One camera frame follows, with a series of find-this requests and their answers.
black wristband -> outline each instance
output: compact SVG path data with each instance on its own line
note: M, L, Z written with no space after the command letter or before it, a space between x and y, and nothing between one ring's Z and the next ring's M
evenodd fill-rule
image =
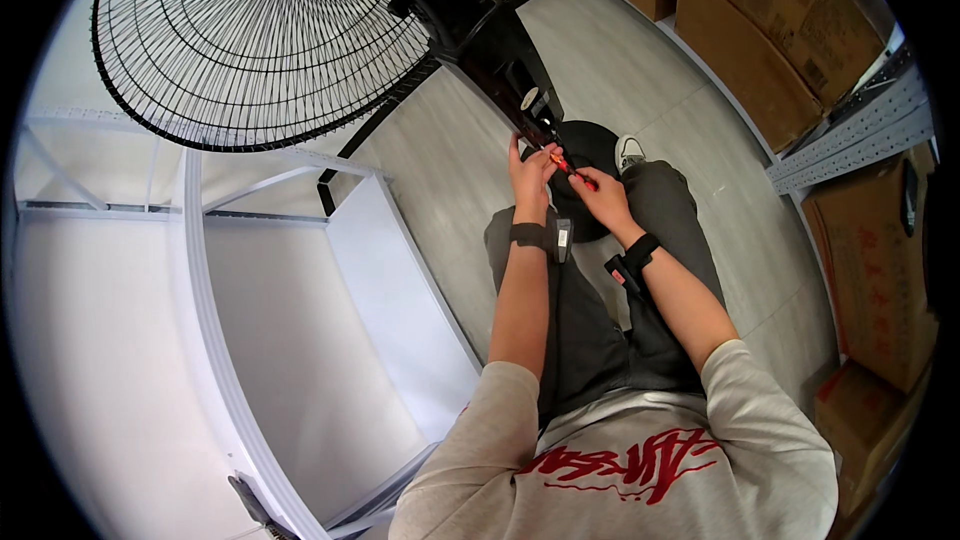
M623 263L627 270L634 276L641 275L641 270L653 261L651 255L659 247L660 239L654 234L640 236L623 255Z
M510 242L517 246L536 246L546 252L546 227L540 223L514 223L510 226Z

fan guard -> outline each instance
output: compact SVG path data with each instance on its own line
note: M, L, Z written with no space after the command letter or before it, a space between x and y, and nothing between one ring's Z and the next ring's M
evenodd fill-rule
M114 101L192 149L289 147L345 126L435 69L390 0L94 0L93 54Z

white metal shelving unit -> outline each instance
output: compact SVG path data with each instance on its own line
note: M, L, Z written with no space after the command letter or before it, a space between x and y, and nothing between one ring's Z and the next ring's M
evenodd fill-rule
M633 6L630 0L623 1ZM636 9L636 12L646 17L640 9ZM827 129L822 137L815 139L795 154L787 154L788 151L775 154L737 97L700 58L700 55L677 35L674 29L676 21L676 16L671 15L652 23L700 68L729 101L730 106L743 119L766 155L769 161L766 173L774 191L778 195L785 196L797 210L807 239L813 247L823 286L827 295L830 296L834 329L837 329L837 317L827 270L816 249L816 241L801 204L815 184L866 167L933 139L930 104L920 72L916 66L910 67L906 74L896 79L879 96L868 104L862 105L856 113L845 118L840 125Z
M36 139L32 126L86 126L153 136L126 114L41 109L27 115L21 139L81 202L22 201L21 215L167 224L178 328L198 398L222 457L274 521L303 540L341 538L389 521L394 503L470 402L481 365L430 275L387 186L384 171L292 147L290 169L204 204L203 154L180 154L169 206L112 204L73 179ZM333 169L363 176L330 217L222 210L239 198L302 174ZM393 388L428 446L380 486L322 524L298 495L268 445L244 396L214 300L205 218L242 218L250 225L283 222L321 227L366 333Z

black round fan base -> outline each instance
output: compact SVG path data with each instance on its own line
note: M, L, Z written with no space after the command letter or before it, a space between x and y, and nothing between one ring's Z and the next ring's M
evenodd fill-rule
M576 120L561 122L557 126L557 134L563 146L563 156L571 166L592 167L620 179L617 156L614 154L617 134L592 121ZM533 148L528 147L523 158L532 153ZM574 243L592 243L610 234L610 230L596 220L570 186L567 174L557 171L550 178L549 186L559 217L573 222Z

sneaker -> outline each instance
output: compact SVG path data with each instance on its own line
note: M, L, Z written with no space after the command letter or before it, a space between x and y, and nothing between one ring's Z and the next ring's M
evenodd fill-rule
M630 134L620 136L616 141L614 154L616 155L616 170L620 175L623 175L627 168L647 160L646 155L643 154L641 142L637 139L637 136Z

